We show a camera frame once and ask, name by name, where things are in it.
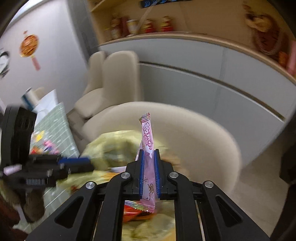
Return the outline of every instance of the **wooden countertop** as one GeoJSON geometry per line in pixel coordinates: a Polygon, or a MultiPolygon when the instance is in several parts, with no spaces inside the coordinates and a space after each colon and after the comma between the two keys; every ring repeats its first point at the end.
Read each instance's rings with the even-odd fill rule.
{"type": "Polygon", "coordinates": [[[139,34],[134,35],[130,37],[124,37],[116,40],[112,40],[109,42],[106,42],[104,44],[101,44],[99,46],[104,46],[107,44],[122,42],[122,41],[128,41],[128,40],[134,40],[134,39],[159,39],[159,38],[165,38],[165,39],[187,39],[187,40],[194,40],[194,41],[200,41],[200,42],[207,42],[211,44],[220,45],[223,47],[227,47],[233,50],[236,50],[238,52],[247,54],[265,64],[273,68],[274,70],[280,72],[283,76],[285,76],[287,79],[289,79],[294,85],[296,85],[296,79],[290,75],[286,69],[284,69],[282,66],[280,66],[276,61],[273,59],[267,57],[266,55],[251,49],[250,47],[240,44],[238,42],[234,42],[228,39],[220,38],[211,36],[208,34],[195,34],[191,32],[166,32],[166,33],[150,33],[150,34],[139,34]]]}

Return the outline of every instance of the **floor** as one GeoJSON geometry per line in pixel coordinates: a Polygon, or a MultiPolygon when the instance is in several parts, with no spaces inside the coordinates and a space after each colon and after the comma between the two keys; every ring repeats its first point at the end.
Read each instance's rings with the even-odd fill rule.
{"type": "Polygon", "coordinates": [[[275,142],[242,170],[230,198],[271,235],[283,208],[288,184],[279,178],[282,154],[293,144],[295,135],[283,132],[275,142]]]}

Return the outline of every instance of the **barcode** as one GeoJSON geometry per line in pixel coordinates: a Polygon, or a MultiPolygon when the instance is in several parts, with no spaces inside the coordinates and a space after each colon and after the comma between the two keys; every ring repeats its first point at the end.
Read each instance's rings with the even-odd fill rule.
{"type": "Polygon", "coordinates": [[[27,185],[29,186],[42,186],[45,184],[44,178],[27,178],[27,185]]]}

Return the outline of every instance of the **pink candy wrapper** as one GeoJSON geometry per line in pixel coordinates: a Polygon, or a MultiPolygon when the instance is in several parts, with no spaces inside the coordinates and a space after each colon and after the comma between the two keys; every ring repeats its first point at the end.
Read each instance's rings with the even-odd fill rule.
{"type": "Polygon", "coordinates": [[[151,212],[155,210],[155,173],[154,173],[154,146],[150,123],[150,114],[143,115],[140,119],[142,124],[142,142],[138,149],[136,160],[139,156],[139,150],[145,151],[144,155],[144,188],[143,196],[140,201],[125,201],[125,204],[133,208],[151,212]]]}

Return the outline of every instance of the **metal bolt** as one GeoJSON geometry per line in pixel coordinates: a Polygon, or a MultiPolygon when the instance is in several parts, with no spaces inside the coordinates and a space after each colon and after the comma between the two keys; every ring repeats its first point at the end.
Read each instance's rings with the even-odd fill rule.
{"type": "Polygon", "coordinates": [[[171,177],[171,178],[177,178],[178,176],[179,176],[179,174],[176,173],[176,172],[171,172],[171,173],[170,173],[170,177],[171,177]]]}
{"type": "Polygon", "coordinates": [[[127,178],[129,178],[131,175],[128,173],[128,172],[123,172],[122,174],[121,174],[121,177],[122,178],[124,178],[124,179],[127,179],[127,178]]]}
{"type": "Polygon", "coordinates": [[[86,187],[87,189],[92,189],[92,188],[94,188],[94,182],[88,182],[87,184],[85,184],[85,187],[86,187]]]}
{"type": "Polygon", "coordinates": [[[52,169],[47,170],[46,175],[48,177],[51,177],[51,175],[52,175],[52,169]]]}
{"type": "Polygon", "coordinates": [[[205,182],[205,186],[206,186],[207,188],[212,188],[212,187],[214,186],[214,183],[212,183],[211,181],[206,181],[206,182],[205,182]]]}

